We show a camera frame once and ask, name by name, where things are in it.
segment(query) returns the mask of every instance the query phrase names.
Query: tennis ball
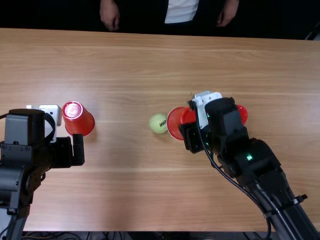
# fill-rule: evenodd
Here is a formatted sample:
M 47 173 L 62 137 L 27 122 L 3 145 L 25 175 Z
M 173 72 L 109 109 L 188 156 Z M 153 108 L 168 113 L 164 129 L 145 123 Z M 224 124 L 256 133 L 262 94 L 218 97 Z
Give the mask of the tennis ball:
M 163 134 L 167 131 L 167 115 L 158 113 L 150 117 L 149 127 L 156 134 Z

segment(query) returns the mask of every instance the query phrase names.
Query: upside-down red cup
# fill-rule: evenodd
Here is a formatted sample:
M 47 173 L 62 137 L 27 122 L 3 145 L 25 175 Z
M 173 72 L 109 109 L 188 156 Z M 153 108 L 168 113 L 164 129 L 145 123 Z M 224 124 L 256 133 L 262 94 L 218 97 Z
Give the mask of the upside-down red cup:
M 248 111 L 244 106 L 241 105 L 237 105 L 237 108 L 241 116 L 242 125 L 245 125 L 248 119 Z
M 62 116 L 66 131 L 87 136 L 95 127 L 95 119 L 78 101 L 68 101 L 62 107 Z
M 173 109 L 166 118 L 166 127 L 170 135 L 178 140 L 183 140 L 179 125 L 190 124 L 196 121 L 196 112 L 190 107 L 180 106 Z

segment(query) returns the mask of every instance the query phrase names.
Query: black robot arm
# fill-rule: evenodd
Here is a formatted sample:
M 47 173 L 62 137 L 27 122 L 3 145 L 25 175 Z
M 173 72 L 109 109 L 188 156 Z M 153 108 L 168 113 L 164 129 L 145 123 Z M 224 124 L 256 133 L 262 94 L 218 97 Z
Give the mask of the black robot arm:
M 262 140 L 249 138 L 247 128 L 233 98 L 219 98 L 208 102 L 205 115 L 208 125 L 200 128 L 198 106 L 197 122 L 180 126 L 187 150 L 196 153 L 205 150 L 213 167 L 221 164 L 221 173 L 236 179 L 238 187 L 262 210 L 281 240 L 320 240 L 300 203 L 306 195 L 294 196 L 281 164 Z
M 0 143 L 0 226 L 7 240 L 19 240 L 33 202 L 34 191 L 51 168 L 70 168 L 85 163 L 83 136 L 57 137 L 50 114 L 36 109 L 10 110 Z M 45 121 L 52 127 L 45 137 Z

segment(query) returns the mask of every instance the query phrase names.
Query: wooden table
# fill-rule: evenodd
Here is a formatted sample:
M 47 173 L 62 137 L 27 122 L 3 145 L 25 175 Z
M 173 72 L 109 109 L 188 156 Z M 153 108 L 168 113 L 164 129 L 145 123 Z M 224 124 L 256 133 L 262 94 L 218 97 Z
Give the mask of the wooden table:
M 247 108 L 320 230 L 319 42 L 0 29 L 0 84 L 1 114 L 77 100 L 96 120 L 85 165 L 48 172 L 25 230 L 266 231 L 203 152 L 148 128 L 204 90 Z

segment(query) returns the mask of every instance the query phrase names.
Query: white shirt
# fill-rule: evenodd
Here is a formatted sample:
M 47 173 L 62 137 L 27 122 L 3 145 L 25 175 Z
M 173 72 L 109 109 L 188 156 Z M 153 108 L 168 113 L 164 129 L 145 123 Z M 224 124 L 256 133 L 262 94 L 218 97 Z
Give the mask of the white shirt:
M 169 0 L 165 24 L 191 21 L 196 15 L 199 0 Z

